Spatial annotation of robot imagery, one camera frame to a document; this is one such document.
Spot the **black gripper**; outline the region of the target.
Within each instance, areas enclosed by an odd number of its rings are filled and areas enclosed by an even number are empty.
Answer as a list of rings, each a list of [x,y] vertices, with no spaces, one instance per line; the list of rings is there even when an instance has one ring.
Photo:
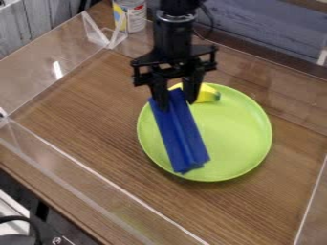
[[[194,104],[205,73],[218,66],[218,47],[194,45],[194,21],[193,14],[171,16],[158,12],[154,20],[154,49],[131,62],[134,85],[150,85],[153,99],[163,111],[169,109],[169,80],[183,78],[185,97]]]

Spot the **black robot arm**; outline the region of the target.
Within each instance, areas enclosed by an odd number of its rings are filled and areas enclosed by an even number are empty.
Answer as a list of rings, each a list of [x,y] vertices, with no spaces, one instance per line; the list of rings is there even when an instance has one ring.
[[[134,85],[147,85],[153,99],[169,110],[167,84],[183,80],[186,101],[195,103],[205,75],[218,67],[215,45],[194,45],[197,10],[206,0],[161,0],[154,17],[154,48],[131,61]]]

